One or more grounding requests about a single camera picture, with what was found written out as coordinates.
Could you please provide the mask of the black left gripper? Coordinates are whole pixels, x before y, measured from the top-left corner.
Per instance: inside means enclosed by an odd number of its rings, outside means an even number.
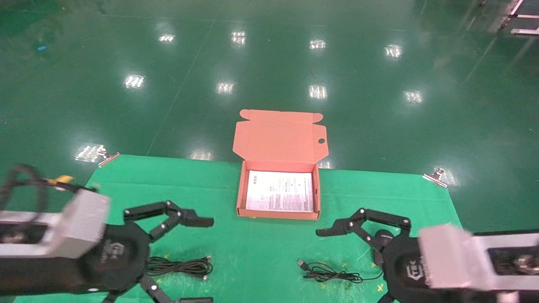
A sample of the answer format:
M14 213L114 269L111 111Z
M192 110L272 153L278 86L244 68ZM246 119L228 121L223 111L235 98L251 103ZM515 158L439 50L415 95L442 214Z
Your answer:
M160 215L167 219L148 235L135 223L127 223ZM213 218L200 217L195 210L164 201L125 209L123 219L127 224L107 225L102 240L77 258L2 258L0 293L82 295L107 292L122 295L139 283L154 303L213 303L212 297L173 300L151 276L144 275L149 242L160 240L178 225L210 228L214 225Z

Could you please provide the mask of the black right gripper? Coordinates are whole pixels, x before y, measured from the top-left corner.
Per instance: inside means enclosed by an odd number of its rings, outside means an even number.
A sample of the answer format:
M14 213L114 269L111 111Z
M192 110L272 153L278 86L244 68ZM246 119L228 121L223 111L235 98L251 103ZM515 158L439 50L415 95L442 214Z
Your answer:
M400 229L384 246L362 225ZM378 303L537 303L537 235L419 235L411 220L360 208L316 236L356 234L383 254L387 293Z

